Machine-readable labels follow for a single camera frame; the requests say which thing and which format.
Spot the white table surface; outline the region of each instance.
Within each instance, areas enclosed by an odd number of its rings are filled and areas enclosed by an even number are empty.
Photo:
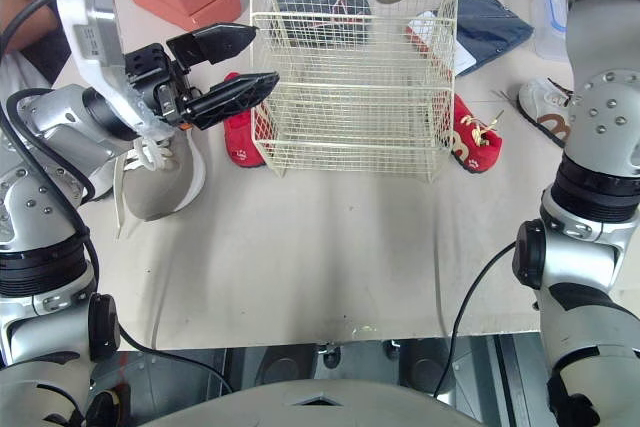
[[[524,20],[531,0],[500,0]],[[243,0],[248,7],[248,0]],[[131,0],[116,0],[126,51],[182,31]],[[248,22],[245,9],[239,22]],[[208,89],[249,68],[248,50],[190,76]],[[155,222],[129,216],[120,240],[112,200],[81,208],[101,258],[100,291],[123,325],[165,349],[352,341],[449,333],[482,266],[538,216],[561,150],[496,91],[537,76],[571,87],[568,64],[545,61],[529,40],[456,80],[474,114],[504,109],[504,143],[493,169],[472,175],[453,159],[433,184],[365,173],[240,169],[223,131],[197,132],[207,163],[199,197]],[[82,83],[68,62],[56,85]],[[634,238],[614,297],[640,313]],[[511,273],[511,256],[482,282],[462,334],[538,329],[533,293]]]

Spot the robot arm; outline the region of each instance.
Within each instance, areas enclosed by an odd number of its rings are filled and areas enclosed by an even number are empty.
[[[255,37],[253,27],[216,24],[170,39],[171,60],[160,44],[123,54],[113,0],[58,0],[58,7],[74,61],[93,87],[26,91],[7,102],[9,124],[29,141],[27,153],[50,181],[16,148],[8,133],[14,129],[4,122],[0,349],[7,368],[0,372],[0,416],[6,425],[81,425],[94,363],[119,346],[115,304],[96,293],[85,259],[88,233],[78,228],[79,216],[69,216],[69,206],[75,213],[82,200],[80,177],[128,151],[138,136],[162,140],[177,127],[207,129],[258,105],[278,82],[277,73],[266,73],[238,76],[204,94],[189,86],[191,66],[239,54]],[[51,186],[61,195],[52,195]]]
[[[569,0],[571,136],[541,218],[518,233],[513,270],[536,292],[561,427],[640,418],[640,321],[608,295],[639,220],[639,7]]]

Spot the wire shelf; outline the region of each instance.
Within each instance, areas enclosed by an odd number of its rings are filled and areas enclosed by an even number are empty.
[[[281,78],[252,116],[267,164],[432,180],[451,145],[456,11],[457,0],[251,0],[252,66]],[[416,21],[428,46],[412,42]]]

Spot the plastic container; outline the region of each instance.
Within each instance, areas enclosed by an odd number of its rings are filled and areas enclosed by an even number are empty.
[[[533,0],[532,18],[536,53],[544,59],[568,60],[567,0]]]

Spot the shoelace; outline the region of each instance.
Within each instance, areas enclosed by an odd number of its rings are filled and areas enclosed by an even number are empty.
[[[154,140],[137,138],[133,141],[133,149],[126,154],[122,154],[116,159],[113,173],[113,197],[116,204],[116,239],[120,237],[120,232],[124,227],[124,173],[127,170],[135,170],[144,167],[150,171],[166,169],[169,166],[170,157],[173,152],[169,149],[169,141],[164,140],[160,144]]]
[[[471,131],[471,137],[473,137],[473,141],[476,143],[478,147],[481,147],[483,145],[489,145],[489,141],[482,136],[487,132],[496,130],[498,119],[500,118],[503,112],[504,110],[500,111],[500,113],[496,116],[495,119],[491,121],[489,125],[483,124],[482,121],[476,119],[472,115],[465,115],[460,119],[460,123],[462,125],[476,124],[475,128]]]
[[[558,89],[560,93],[547,92],[546,94],[544,94],[544,100],[552,104],[556,104],[560,107],[566,107],[569,104],[569,99],[571,99],[571,96],[573,95],[573,91],[562,87],[560,84],[554,82],[548,77],[547,80],[551,83],[551,85]]]
[[[544,94],[544,100],[558,107],[566,107],[569,103],[569,97],[558,92],[546,92]]]

